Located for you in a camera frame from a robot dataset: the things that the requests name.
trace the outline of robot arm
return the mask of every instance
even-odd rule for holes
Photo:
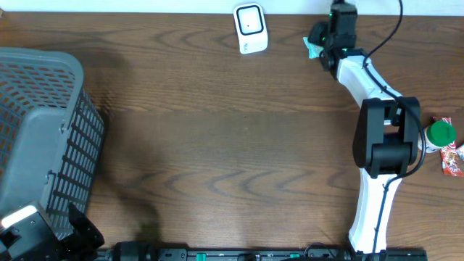
[[[366,99],[377,98],[384,101],[392,101],[393,98],[385,94],[364,71],[363,60],[364,56],[352,56],[341,60],[337,69],[337,80],[347,87],[360,107]],[[384,79],[382,79],[373,68],[370,60],[368,60],[368,62],[371,73],[375,75],[378,81],[388,86]],[[390,92],[396,96],[401,96],[400,93],[396,92],[391,87],[388,86],[387,88],[390,88]],[[384,125],[390,124],[390,120],[384,121]],[[373,251],[375,227],[377,226],[378,215],[384,196],[384,186],[389,179],[396,177],[397,174],[383,174],[377,178],[371,178],[366,169],[360,168],[360,176],[360,195],[357,202],[355,221],[349,230],[349,241],[355,252],[370,254]],[[394,194],[400,182],[401,179],[394,181],[390,185],[389,191],[387,192],[388,194],[386,195],[376,244],[377,253],[386,249],[386,225],[392,208]]]
[[[308,40],[324,47],[320,54],[323,68],[348,89],[360,106],[353,155],[360,168],[361,186],[349,240],[356,253],[379,253],[386,249],[386,227],[401,179],[391,182],[387,190],[385,186],[397,175],[405,174],[407,166],[414,163],[418,128],[413,115],[399,106],[385,90],[396,97],[401,94],[388,86],[373,68],[371,60],[365,60],[366,53],[355,47],[355,6],[335,1],[329,18],[329,22],[315,25]],[[385,89],[374,82],[365,66]],[[416,98],[403,98],[403,101],[416,115],[420,114]],[[399,127],[398,132],[384,133],[385,125]]]

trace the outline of small container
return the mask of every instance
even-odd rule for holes
[[[433,153],[443,149],[456,139],[455,128],[444,121],[437,121],[424,130],[426,135],[426,153]],[[422,150],[422,139],[419,136],[418,147]]]

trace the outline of white wall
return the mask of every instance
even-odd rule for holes
[[[326,14],[332,0],[0,0],[5,11],[177,12],[230,14],[239,4],[261,4],[267,14]],[[357,2],[362,15],[397,15],[397,0]],[[464,0],[403,0],[405,15],[464,16]]]

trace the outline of white device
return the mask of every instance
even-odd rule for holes
[[[259,4],[243,4],[236,7],[233,18],[242,54],[251,54],[268,47],[268,29]]]
[[[364,56],[350,56],[340,59],[337,68],[337,80],[347,87],[357,104],[361,107],[364,99],[379,98],[381,100],[393,100],[390,95],[385,94],[376,83],[366,74],[363,68]],[[373,68],[370,59],[367,60],[369,71],[374,77],[395,96],[401,94],[390,87],[385,80]],[[386,182],[395,178],[397,174],[382,174],[377,179],[371,178],[368,172],[361,168],[360,196],[357,202],[357,210],[353,226],[349,230],[349,240],[356,252],[370,254],[373,251],[375,227],[380,213],[384,186]],[[393,181],[386,195],[384,211],[382,212],[381,224],[378,231],[376,253],[386,249],[386,225],[389,222],[390,210],[392,209],[394,194],[401,179]]]

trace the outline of wooden table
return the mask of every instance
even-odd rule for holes
[[[324,16],[268,15],[270,43],[240,55],[231,15],[6,13],[0,46],[66,51],[109,121],[88,216],[106,246],[146,239],[190,247],[342,244],[359,171],[359,108],[307,58],[302,37]],[[360,17],[372,49],[396,17]],[[464,18],[406,17],[373,58],[422,121],[451,116],[464,141]],[[430,260],[464,255],[464,180],[438,154],[397,192],[391,247]]]

